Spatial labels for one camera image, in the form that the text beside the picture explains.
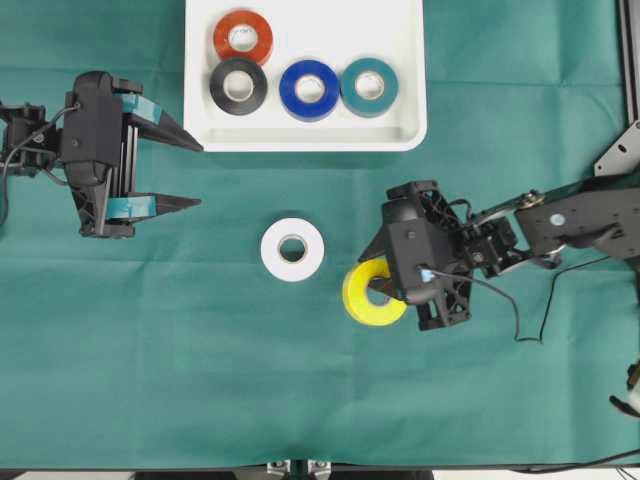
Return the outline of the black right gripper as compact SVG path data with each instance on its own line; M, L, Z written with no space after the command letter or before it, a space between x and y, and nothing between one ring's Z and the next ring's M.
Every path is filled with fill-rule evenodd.
M442 199L436 209L443 216L447 245L436 250L442 264L422 270L423 279L438 288L427 303L412 305L417 310L418 328L422 331L454 326L469 319L472 278L476 271L492 278L525 261L525 252L516 248L517 238L507 219L470 224L462 221L453 204L440 195ZM387 247L387 228L382 225L358 261L385 258ZM389 298L405 301L392 278L374 277L368 287Z

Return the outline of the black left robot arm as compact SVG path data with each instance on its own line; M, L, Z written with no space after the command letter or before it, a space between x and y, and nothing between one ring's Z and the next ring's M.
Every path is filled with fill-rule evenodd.
M143 92L140 83L91 71L76 78L52 118L43 106L3 105L1 216L9 212L9 177L39 173L69 188L84 237L131 238L138 222L199 205L136 189L139 140L203 149Z

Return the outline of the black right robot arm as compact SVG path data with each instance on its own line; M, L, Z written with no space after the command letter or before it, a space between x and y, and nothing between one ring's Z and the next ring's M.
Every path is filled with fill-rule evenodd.
M639 267L636 173L531 190L463 216L435 181L409 182L386 195L382 225L359 259L386 259L390 276L374 287L414 306L421 330L469 319L476 271L493 278L527 262L555 269L565 247L593 248Z

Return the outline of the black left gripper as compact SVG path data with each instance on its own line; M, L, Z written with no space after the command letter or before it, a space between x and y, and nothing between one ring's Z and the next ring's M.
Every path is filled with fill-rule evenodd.
M194 152L202 152L204 148L162 107L139 95L143 92L141 84L126 79L113 79L113 92L123 103L119 166L110 168L105 181L98 185L74 187L66 176L80 219L80 234L85 237L131 237L135 234L132 221L178 212L202 203L200 199L164 194L129 195L135 190L138 133L144 139ZM72 112L76 108L67 103L68 93L65 105ZM62 134L63 129L59 163L64 170L61 162Z

